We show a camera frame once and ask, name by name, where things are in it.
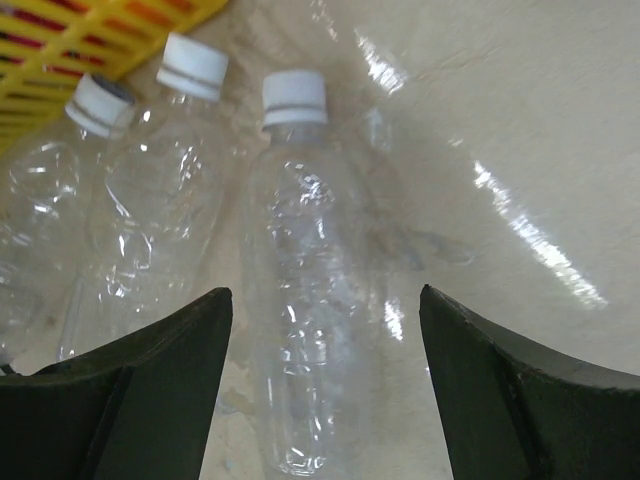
bottle cap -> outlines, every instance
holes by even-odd
[[[126,126],[127,120],[119,117],[134,103],[133,95],[121,85],[101,75],[85,73],[64,110],[82,128],[107,138],[116,122],[118,127]]]
[[[229,57],[215,48],[170,33],[156,80],[168,87],[218,101]]]
[[[262,89],[264,126],[282,123],[327,123],[324,77],[312,70],[269,75]]]

plastic bottle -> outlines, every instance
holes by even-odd
[[[191,300],[223,197],[226,139],[216,105],[228,57],[171,34],[162,93],[97,175],[89,255],[75,282],[58,356],[85,353]]]
[[[268,477],[359,478],[371,401],[371,199],[326,141],[323,77],[264,82],[270,147],[251,168],[242,254]]]
[[[94,173],[132,103],[122,87],[85,75],[65,116],[3,155],[0,363],[27,346],[72,283]]]

